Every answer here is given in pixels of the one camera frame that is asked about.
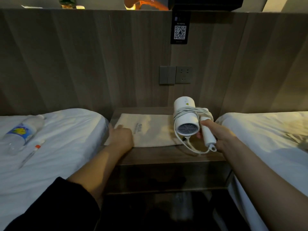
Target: hand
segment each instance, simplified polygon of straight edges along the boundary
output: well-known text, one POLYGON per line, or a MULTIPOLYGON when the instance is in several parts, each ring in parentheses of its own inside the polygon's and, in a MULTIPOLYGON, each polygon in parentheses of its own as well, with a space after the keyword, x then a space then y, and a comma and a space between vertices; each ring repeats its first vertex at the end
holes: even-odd
POLYGON ((119 148, 121 154, 125 154, 134 146, 131 129, 123 128, 123 125, 113 128, 112 124, 109 124, 109 140, 109 145, 119 148))
MULTIPOLYGON (((220 152, 225 152, 225 147, 230 142, 237 140, 239 141, 236 135, 225 126, 219 125, 209 119, 201 121, 200 123, 204 126, 207 126, 212 132, 212 134, 217 138, 216 148, 220 152)), ((202 138, 201 129, 200 132, 197 133, 197 137, 199 139, 202 138)))

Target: black sleeve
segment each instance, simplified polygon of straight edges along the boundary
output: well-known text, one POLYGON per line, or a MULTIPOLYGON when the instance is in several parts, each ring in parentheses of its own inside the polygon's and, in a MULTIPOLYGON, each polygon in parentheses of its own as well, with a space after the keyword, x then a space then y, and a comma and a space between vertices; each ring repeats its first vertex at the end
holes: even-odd
POLYGON ((58 177, 5 231, 93 231, 99 215, 99 207, 87 190, 79 184, 58 177))

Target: forearm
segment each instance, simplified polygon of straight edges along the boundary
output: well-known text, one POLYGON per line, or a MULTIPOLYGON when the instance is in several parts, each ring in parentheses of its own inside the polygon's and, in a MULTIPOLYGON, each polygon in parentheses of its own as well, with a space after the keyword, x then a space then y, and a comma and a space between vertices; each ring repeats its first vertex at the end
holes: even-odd
POLYGON ((286 182, 236 137, 224 156, 266 225, 272 230, 308 230, 308 197, 286 182))
POLYGON ((98 201, 121 155, 117 145, 106 146, 67 180, 82 185, 98 201))

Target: mesh grille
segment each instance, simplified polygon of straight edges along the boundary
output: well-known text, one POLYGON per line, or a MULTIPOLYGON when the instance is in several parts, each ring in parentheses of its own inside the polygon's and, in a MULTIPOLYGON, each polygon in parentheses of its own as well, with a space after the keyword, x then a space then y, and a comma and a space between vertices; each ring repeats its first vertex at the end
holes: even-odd
POLYGON ((195 124, 191 124, 191 123, 187 123, 187 124, 183 124, 180 125, 177 128, 177 132, 180 135, 190 135, 190 134, 194 134, 196 131, 198 130, 198 127, 195 124))

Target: bed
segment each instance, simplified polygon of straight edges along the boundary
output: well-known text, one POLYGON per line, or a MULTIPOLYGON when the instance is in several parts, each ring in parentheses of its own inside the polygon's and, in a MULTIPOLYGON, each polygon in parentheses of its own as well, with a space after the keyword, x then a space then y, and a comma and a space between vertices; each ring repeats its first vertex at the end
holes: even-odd
MULTIPOLYGON (((308 112, 226 113, 217 123, 228 127, 277 174, 308 196, 308 153, 298 139, 308 136, 308 112)), ((229 193, 251 230, 268 230, 237 178, 229 193)))
MULTIPOLYGON (((44 114, 44 128, 16 156, 0 154, 0 230, 27 208, 57 178, 67 178, 96 153, 108 121, 86 109, 44 114), (17 165, 40 141, 42 147, 21 169, 17 165)), ((0 138, 26 116, 0 117, 0 138)))

